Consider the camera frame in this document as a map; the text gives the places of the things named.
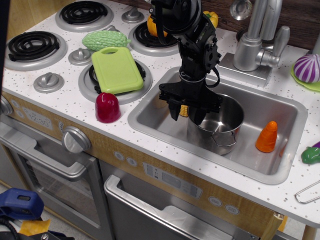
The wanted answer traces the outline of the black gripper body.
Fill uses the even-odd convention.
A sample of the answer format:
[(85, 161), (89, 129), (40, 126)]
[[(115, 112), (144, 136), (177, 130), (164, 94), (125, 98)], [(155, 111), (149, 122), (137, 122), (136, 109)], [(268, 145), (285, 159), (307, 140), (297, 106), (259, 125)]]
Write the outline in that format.
[(179, 80), (176, 82), (161, 83), (159, 85), (159, 99), (166, 101), (174, 99), (180, 102), (180, 105), (208, 110), (218, 113), (223, 99), (217, 93), (210, 90), (219, 83), (208, 86), (206, 78), (192, 79), (188, 75), (179, 73)]

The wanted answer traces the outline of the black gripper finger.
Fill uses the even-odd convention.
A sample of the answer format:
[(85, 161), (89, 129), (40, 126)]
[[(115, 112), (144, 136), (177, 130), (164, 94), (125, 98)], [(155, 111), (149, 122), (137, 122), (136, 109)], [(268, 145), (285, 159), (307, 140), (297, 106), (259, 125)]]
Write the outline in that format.
[(196, 125), (200, 125), (204, 118), (206, 117), (206, 114), (208, 113), (208, 110), (196, 108), (194, 113), (194, 123)]
[(171, 118), (177, 121), (181, 111), (181, 103), (175, 99), (170, 99), (167, 103)]

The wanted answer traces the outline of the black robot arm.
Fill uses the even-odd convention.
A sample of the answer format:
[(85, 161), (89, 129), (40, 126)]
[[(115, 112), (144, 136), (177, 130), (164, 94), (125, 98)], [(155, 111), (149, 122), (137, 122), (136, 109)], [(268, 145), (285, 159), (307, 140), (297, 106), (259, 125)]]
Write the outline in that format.
[(193, 121), (199, 125), (208, 113), (220, 111), (223, 98), (212, 91), (219, 82), (208, 85), (207, 74), (219, 75), (216, 29), (203, 13), (199, 0), (152, 0), (149, 10), (159, 42), (167, 43), (164, 33), (178, 42), (181, 67), (179, 82), (159, 86), (159, 98), (168, 103), (170, 115), (178, 119), (181, 106), (192, 108)]

